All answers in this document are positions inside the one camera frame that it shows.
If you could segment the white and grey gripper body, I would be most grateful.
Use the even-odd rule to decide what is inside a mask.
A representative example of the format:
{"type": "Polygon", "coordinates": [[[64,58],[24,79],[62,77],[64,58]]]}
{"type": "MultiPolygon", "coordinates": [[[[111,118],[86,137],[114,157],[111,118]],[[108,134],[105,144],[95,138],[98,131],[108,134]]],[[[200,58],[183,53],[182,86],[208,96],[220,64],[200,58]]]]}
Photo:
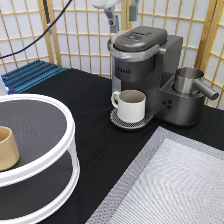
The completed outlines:
{"type": "Polygon", "coordinates": [[[124,0],[90,0],[91,4],[97,9],[108,9],[124,0]]]}

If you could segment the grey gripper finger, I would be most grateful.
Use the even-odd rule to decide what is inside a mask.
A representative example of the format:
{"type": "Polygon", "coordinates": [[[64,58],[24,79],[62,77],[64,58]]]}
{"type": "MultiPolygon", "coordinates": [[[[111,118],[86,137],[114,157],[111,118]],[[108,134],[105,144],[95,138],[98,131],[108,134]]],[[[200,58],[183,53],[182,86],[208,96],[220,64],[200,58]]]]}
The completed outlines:
{"type": "Polygon", "coordinates": [[[118,16],[114,12],[114,8],[110,7],[108,9],[105,9],[104,12],[108,18],[110,32],[117,33],[119,31],[119,22],[118,22],[118,16]]]}
{"type": "Polygon", "coordinates": [[[130,5],[129,6],[129,20],[136,21],[138,14],[138,6],[137,5],[130,5]]]}

